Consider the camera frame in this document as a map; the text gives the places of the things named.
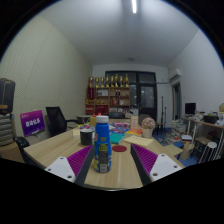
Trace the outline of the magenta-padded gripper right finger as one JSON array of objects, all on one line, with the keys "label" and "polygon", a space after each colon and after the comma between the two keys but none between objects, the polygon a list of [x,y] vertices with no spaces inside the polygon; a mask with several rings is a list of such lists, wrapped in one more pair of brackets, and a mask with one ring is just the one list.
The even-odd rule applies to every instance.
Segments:
[{"label": "magenta-padded gripper right finger", "polygon": [[165,151],[155,153],[143,146],[131,144],[130,152],[143,186],[182,169]]}]

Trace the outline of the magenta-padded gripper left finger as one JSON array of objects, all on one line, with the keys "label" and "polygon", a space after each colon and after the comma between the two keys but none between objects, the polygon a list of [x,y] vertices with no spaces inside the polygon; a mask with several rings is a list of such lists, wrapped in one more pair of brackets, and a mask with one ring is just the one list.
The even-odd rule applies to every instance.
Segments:
[{"label": "magenta-padded gripper left finger", "polygon": [[83,186],[93,157],[94,146],[90,145],[69,157],[57,158],[46,168],[46,171]]}]

